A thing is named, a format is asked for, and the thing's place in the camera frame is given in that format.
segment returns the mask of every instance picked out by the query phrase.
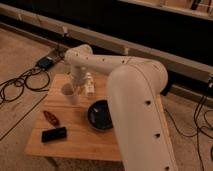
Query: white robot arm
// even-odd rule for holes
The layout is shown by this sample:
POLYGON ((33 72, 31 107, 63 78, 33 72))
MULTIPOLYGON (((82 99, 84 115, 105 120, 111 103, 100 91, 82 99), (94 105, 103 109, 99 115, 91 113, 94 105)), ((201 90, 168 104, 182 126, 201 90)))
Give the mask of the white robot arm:
POLYGON ((167 84, 164 66, 130 56, 93 55, 88 45, 69 49, 73 82, 83 84, 84 68, 109 74, 107 101, 126 171, 177 170, 157 95, 167 84))

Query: red pepper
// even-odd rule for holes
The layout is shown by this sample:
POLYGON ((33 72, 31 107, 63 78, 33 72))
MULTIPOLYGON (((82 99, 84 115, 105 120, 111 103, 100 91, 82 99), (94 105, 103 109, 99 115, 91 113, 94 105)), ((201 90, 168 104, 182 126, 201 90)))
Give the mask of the red pepper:
POLYGON ((53 126, 59 126, 59 120, 58 118, 56 118, 55 115, 53 115, 52 113, 48 112, 48 111, 43 111, 44 116, 46 118, 46 120, 52 124, 53 126))

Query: black plate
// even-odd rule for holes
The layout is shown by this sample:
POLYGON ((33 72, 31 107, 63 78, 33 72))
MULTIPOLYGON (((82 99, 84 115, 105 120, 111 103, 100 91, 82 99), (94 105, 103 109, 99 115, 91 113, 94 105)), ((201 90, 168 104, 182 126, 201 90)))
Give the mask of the black plate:
POLYGON ((88 110, 89 123, 98 130, 107 130, 113 127, 106 100, 93 103, 88 110))

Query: paper cup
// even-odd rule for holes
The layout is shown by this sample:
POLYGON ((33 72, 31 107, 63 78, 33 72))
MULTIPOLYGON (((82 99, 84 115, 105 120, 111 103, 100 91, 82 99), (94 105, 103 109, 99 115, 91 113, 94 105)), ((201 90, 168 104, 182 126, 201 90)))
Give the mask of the paper cup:
POLYGON ((67 83, 63 85, 61 92, 72 105, 76 105, 78 103, 78 93, 73 90, 71 84, 67 83))

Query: small white bottle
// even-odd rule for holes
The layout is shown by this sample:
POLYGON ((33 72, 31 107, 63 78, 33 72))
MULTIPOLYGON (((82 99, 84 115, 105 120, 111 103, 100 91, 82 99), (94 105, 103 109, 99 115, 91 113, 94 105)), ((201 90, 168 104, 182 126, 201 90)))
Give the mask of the small white bottle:
POLYGON ((95 93, 94 79, 90 72, 86 73, 86 82, 85 82, 85 94, 87 97, 91 97, 95 93))

